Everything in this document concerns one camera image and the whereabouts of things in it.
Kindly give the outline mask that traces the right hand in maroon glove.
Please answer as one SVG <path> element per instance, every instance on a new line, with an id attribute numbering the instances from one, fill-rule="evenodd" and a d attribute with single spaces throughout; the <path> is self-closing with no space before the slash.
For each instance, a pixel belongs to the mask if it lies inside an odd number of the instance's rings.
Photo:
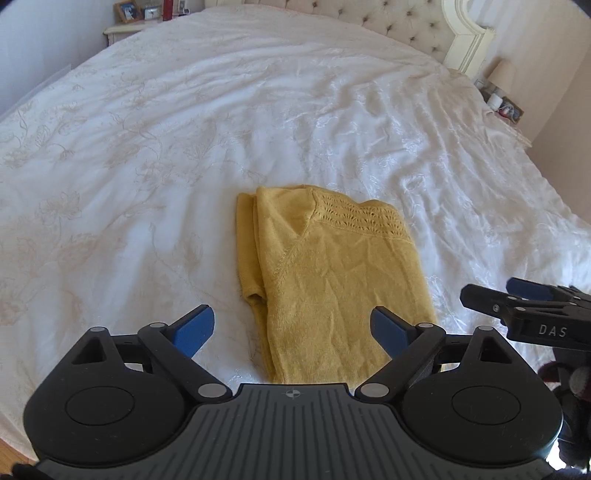
<path id="1" fill-rule="evenodd" d="M 557 384 L 552 393 L 563 412 L 559 457 L 569 467 L 590 471 L 590 353 L 560 348 L 553 353 L 555 360 L 538 375 L 546 384 Z"/>

